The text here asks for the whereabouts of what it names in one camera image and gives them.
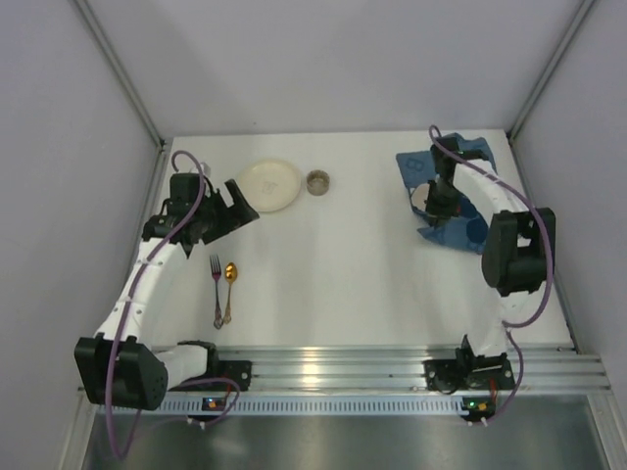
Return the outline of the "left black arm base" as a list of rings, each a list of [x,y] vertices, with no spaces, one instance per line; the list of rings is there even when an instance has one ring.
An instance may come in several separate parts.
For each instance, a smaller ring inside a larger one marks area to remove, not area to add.
[[[201,381],[195,389],[200,391],[227,391],[233,387],[225,383],[208,383],[208,379],[227,378],[235,382],[242,392],[249,390],[252,378],[252,362],[250,360],[221,359],[217,347],[212,343],[202,343],[208,352],[205,372],[197,377]]]

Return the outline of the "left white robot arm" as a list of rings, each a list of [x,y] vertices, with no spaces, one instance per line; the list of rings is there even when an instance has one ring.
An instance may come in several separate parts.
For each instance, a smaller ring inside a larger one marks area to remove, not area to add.
[[[197,380],[220,377],[214,344],[181,341],[165,352],[150,343],[162,320],[178,271],[195,246],[209,245],[258,219],[235,180],[224,183],[227,203],[202,172],[176,172],[161,210],[143,225],[137,259],[107,319],[91,337],[78,339],[73,356],[90,402],[140,410],[157,409],[166,393]]]

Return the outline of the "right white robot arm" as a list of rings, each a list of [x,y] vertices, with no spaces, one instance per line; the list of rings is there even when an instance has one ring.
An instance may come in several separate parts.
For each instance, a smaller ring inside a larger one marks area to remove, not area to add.
[[[428,181],[424,211],[430,226],[460,217],[465,197],[488,225],[481,273],[499,297],[467,321],[465,338],[478,356],[506,352],[506,333],[535,322],[547,306],[555,273],[555,214],[538,209],[495,172],[479,150],[462,150],[453,136],[429,129],[436,177]]]

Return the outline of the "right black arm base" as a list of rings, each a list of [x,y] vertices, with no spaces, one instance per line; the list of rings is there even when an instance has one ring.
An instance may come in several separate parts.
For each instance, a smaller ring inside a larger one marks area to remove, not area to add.
[[[467,336],[455,349],[455,357],[430,359],[423,363],[427,389],[445,395],[457,391],[512,390],[514,378],[507,354],[486,356],[474,352]]]

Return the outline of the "blue bear print cloth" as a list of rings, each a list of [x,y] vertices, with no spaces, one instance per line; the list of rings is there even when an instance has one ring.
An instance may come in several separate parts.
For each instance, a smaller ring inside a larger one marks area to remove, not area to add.
[[[459,215],[442,226],[432,226],[424,210],[428,181],[436,178],[435,165],[429,150],[399,153],[396,163],[410,200],[412,212],[425,226],[417,229],[428,242],[449,249],[481,255],[488,235],[488,222],[466,197],[459,199]]]

